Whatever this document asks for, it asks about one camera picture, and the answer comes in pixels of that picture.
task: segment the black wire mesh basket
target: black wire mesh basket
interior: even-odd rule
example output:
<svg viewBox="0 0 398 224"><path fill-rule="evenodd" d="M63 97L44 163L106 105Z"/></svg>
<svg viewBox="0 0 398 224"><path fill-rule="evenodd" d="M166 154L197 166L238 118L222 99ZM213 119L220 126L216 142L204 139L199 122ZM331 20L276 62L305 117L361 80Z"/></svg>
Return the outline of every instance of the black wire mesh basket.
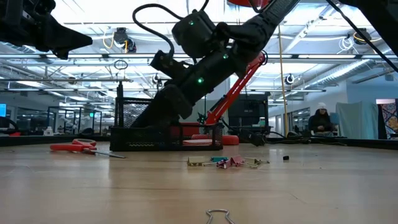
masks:
<svg viewBox="0 0 398 224"><path fill-rule="evenodd" d="M150 102L150 99L139 98L116 99L111 151L218 151L223 148L222 124L177 123L166 128L130 128Z"/></svg>

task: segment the person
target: person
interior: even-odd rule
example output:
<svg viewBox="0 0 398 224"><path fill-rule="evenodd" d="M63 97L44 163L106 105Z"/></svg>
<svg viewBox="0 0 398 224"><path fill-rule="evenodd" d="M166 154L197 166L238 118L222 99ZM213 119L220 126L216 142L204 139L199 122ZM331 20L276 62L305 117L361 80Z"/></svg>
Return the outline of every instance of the person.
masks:
<svg viewBox="0 0 398 224"><path fill-rule="evenodd" d="M333 125L326 109L326 104L319 103L315 115L308 120L308 126L316 135L331 136Z"/></svg>

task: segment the ceiling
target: ceiling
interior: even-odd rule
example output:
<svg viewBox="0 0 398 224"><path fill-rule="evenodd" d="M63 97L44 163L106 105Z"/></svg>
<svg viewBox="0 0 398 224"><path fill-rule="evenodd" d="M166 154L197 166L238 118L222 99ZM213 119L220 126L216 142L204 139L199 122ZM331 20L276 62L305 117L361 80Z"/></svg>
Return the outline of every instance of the ceiling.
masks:
<svg viewBox="0 0 398 224"><path fill-rule="evenodd" d="M136 7L147 3L158 3L168 7L179 16L186 16L194 9L201 8L203 1L198 0L56 0L57 7L52 15L59 23L73 30L89 35L94 39L93 45L74 50L71 54L123 54L124 50L113 45L110 49L104 46L111 45L112 33L118 27L127 28L127 33L137 45L137 53L154 54L159 49L168 51L169 46L162 39L154 36L132 21L132 12ZM379 34L373 29L368 20L356 8L340 6L341 10L360 28L367 28L375 40L379 39ZM246 20L255 16L254 11L248 7L233 6L226 0L210 0L205 9L211 20L216 24L224 21L228 24L242 24ZM147 27L160 32L172 39L171 30L177 19L157 8L145 9L137 14L137 20ZM341 15L331 10L325 1L303 0L298 6L285 17L280 25L282 35L282 51L284 54L373 54L367 45L352 44L351 40L343 43L347 33L353 33L353 29L342 19ZM277 31L265 47L269 54L279 54L279 39ZM183 54L183 50L175 42L176 53ZM383 45L384 41L379 39L374 42L376 45ZM35 54L42 54L34 48L30 48ZM0 45L0 51L4 54L21 54L6 45ZM148 66L151 57L140 59L128 59L130 66L125 70L116 70L113 63L116 58L109 59L89 59L79 58L69 61L51 59L51 64L40 63L35 60L7 59L9 63L24 67L34 74L27 78L43 77L46 73L51 74L51 78L89 78L89 79L109 79L108 82L83 82L75 85L68 85L66 82L52 82L52 87L59 88L115 88L117 83L112 82L113 78L128 78L133 82L125 83L125 88L155 88L152 84L152 77L158 73L163 78L167 76ZM91 66L77 66L77 64L91 64ZM302 60L300 62L289 61L284 63L284 74L292 74L296 79L294 85L305 85L322 73L344 63L340 60L320 63L316 60ZM0 73L0 77L10 78ZM231 77L231 85L237 80L236 76ZM262 66L248 84L248 88L275 88L281 86L280 63L274 60ZM114 97L115 92L109 92L109 97ZM144 92L129 92L127 96L151 97L153 94Z"/></svg>

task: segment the binder clip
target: binder clip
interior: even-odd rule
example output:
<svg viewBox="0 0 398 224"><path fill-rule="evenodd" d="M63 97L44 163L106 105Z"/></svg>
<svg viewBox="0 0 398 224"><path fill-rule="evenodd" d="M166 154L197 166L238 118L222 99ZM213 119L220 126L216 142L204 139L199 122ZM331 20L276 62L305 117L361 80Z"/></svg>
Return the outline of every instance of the binder clip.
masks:
<svg viewBox="0 0 398 224"><path fill-rule="evenodd" d="M247 163L247 162L243 159L243 157L242 157L241 155L237 155L237 156L231 157L231 162L232 162L232 164L235 164L236 167L245 166L245 167L250 167L250 168L252 168L252 169L255 169L255 168L257 168L257 166L258 166L258 165L256 165L256 164L249 164L249 163Z"/></svg>
<svg viewBox="0 0 398 224"><path fill-rule="evenodd" d="M222 168L222 169L228 169L232 166L232 161L231 159L228 159L227 161L220 161L217 162L217 167Z"/></svg>
<svg viewBox="0 0 398 224"><path fill-rule="evenodd" d="M256 159L256 158L245 157L244 159L248 164L255 164L255 165L269 164L269 161L262 161L261 159Z"/></svg>
<svg viewBox="0 0 398 224"><path fill-rule="evenodd" d="M212 157L210 160L212 162L221 162L221 161L227 161L228 157L215 156L215 157Z"/></svg>
<svg viewBox="0 0 398 224"><path fill-rule="evenodd" d="M188 166L203 166L205 158L203 156L191 156L188 157Z"/></svg>

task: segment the wooden table surface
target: wooden table surface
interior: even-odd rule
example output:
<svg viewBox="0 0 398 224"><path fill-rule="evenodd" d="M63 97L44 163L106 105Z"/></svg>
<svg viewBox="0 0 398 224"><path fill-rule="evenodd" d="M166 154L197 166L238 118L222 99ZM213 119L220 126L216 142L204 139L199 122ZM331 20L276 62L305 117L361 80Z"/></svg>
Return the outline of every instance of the wooden table surface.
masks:
<svg viewBox="0 0 398 224"><path fill-rule="evenodd" d="M108 150L108 143L99 148ZM127 159L0 147L0 223L398 223L398 151L242 144ZM258 169L187 167L188 156L258 157ZM283 162L282 156L290 156ZM222 214L213 223L227 223Z"/></svg>

